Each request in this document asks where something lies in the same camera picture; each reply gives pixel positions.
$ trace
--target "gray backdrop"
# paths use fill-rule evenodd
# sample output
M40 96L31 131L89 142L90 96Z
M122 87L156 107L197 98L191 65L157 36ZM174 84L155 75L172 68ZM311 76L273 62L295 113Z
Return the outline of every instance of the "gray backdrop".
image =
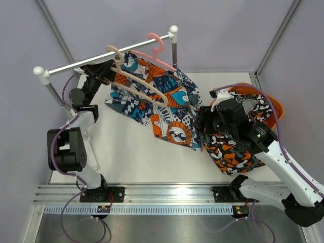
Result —
M324 184L324 2L303 1L261 74L286 109L281 126L292 156ZM324 221L319 223L324 239Z
M32 70L67 61L33 0L1 1L0 30L0 238L16 243L50 174L47 130L65 121ZM70 75L55 76L53 85L61 90Z
M179 27L179 68L251 71L262 60L292 0L44 0L72 56L82 59ZM161 59L171 63L170 42ZM145 48L150 53L152 47Z

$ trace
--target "pink hanger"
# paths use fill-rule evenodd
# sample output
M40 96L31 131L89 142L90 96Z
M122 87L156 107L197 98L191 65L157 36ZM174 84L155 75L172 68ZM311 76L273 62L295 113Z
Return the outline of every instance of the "pink hanger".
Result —
M151 38L154 38L157 40L157 42L159 43L160 47L159 48L153 48L153 56L150 56L150 55L147 55L145 53L142 53L142 52L139 52L139 51L131 51L132 54L135 54L135 55L139 55L139 56L142 56L152 62L155 62L156 64L160 64L164 67L166 67L168 70L172 71L172 72L175 72L176 69L172 66L170 66L168 63L165 63L165 62L162 62L161 60L159 60L157 58L157 54L158 53L161 53L164 51L164 42L163 40L160 38L160 36L158 36L157 34L155 33L149 33L147 34L146 36L148 39L151 39Z

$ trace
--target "garment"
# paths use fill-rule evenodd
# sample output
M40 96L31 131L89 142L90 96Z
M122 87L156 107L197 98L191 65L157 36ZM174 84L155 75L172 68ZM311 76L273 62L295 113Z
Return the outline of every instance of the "garment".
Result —
M271 116L272 110L262 95L241 95L229 92L232 99L242 103L250 121L263 122ZM202 137L204 147L218 168L227 175L245 173L264 163L254 155L240 148L229 137L223 134L205 135Z
M153 85L168 99L168 106L155 105L123 88L111 86L105 104L140 124L153 126L154 136L162 140L201 151L200 135L193 122L201 106L198 87L179 69L172 73L148 61L126 53L122 70ZM126 85L162 102L162 98L146 86L116 73L112 81Z

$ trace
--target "black and orange patterned fabric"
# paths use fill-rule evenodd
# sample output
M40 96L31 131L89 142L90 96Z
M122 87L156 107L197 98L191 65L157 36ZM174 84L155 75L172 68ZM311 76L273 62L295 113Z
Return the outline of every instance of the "black and orange patterned fabric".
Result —
M232 99L243 103L248 100L253 101L253 107L249 109L250 121L265 121L271 116L271 107L262 95L248 94L241 95L237 92L229 92ZM202 137L204 147L217 167L227 175L245 173L254 168L264 166L254 155L240 148L229 137L223 134L205 135Z

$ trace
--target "white table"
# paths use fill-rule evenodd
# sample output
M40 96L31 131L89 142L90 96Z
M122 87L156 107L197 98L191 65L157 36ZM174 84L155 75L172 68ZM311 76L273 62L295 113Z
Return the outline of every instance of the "white table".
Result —
M197 84L203 105L212 98L209 91L239 82L251 83L248 73L187 73ZM80 78L82 87L85 77ZM102 85L93 99L98 104L99 119L89 128L99 169L110 183L200 183L230 182L235 176L221 173L206 150L197 153L153 135L153 128L119 114L104 104L109 87ZM280 179L267 167L246 173L256 181L278 182ZM51 183L75 182L72 177L54 172Z

